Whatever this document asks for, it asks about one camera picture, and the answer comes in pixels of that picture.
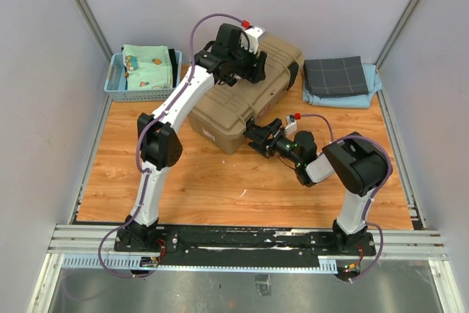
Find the tan plastic tool box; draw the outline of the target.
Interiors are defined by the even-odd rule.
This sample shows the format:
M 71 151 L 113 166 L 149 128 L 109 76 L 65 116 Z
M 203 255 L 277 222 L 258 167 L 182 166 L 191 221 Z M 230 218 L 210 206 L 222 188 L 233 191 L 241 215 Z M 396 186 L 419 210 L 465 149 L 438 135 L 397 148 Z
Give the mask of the tan plastic tool box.
M 298 47 L 272 34 L 263 38 L 259 48 L 267 53 L 265 80 L 214 86 L 188 115 L 192 129 L 228 155 L 244 142 L 246 125 L 257 123 L 290 90 L 304 63 Z

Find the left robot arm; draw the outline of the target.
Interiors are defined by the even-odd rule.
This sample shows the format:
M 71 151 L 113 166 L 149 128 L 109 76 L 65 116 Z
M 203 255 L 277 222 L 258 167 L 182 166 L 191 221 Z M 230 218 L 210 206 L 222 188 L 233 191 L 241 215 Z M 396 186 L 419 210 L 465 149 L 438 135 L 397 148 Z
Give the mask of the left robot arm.
M 182 154 L 178 132 L 188 113 L 216 84 L 234 86 L 238 80 L 256 84 L 265 79 L 267 54 L 259 49 L 265 30 L 242 23 L 224 23 L 217 37 L 193 55 L 191 68 L 164 103 L 137 121 L 136 163 L 141 182 L 136 203 L 119 237 L 130 246 L 149 251 L 157 243 L 156 227 L 166 178 Z

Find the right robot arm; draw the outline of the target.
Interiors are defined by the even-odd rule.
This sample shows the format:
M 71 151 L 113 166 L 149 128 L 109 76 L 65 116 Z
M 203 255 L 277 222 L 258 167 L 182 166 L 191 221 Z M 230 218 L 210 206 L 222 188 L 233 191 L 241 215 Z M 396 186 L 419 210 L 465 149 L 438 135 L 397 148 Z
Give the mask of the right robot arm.
M 333 221 L 330 239 L 316 240 L 315 248 L 340 254 L 376 254 L 367 217 L 377 191 L 391 176 L 393 168 L 382 147 L 359 133 L 332 141 L 319 152 L 313 133 L 298 131 L 293 139 L 280 119 L 259 126 L 248 122 L 244 136 L 248 145 L 264 158 L 278 155 L 292 162 L 301 185 L 312 187 L 336 175 L 345 189 L 341 212 Z

